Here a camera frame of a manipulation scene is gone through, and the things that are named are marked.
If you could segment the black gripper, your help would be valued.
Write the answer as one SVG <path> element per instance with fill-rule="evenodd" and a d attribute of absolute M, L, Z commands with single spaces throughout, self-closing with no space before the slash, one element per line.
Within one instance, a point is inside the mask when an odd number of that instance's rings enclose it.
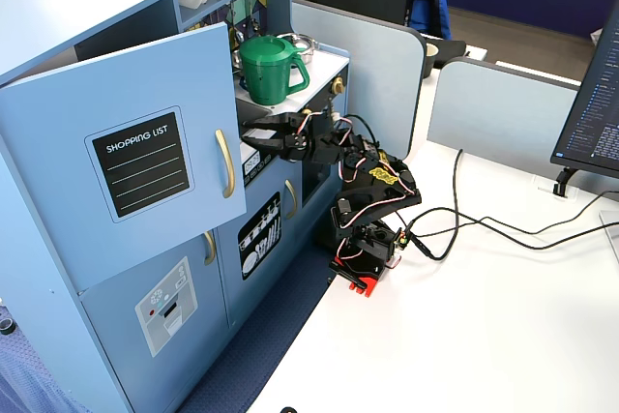
<path fill-rule="evenodd" d="M 242 136 L 241 140 L 257 151 L 279 156 L 290 162 L 301 161 L 311 148 L 311 125 L 318 117 L 318 113 L 284 112 L 244 121 L 241 126 L 245 129 L 274 131 L 284 134 L 284 137 L 263 139 Z"/>

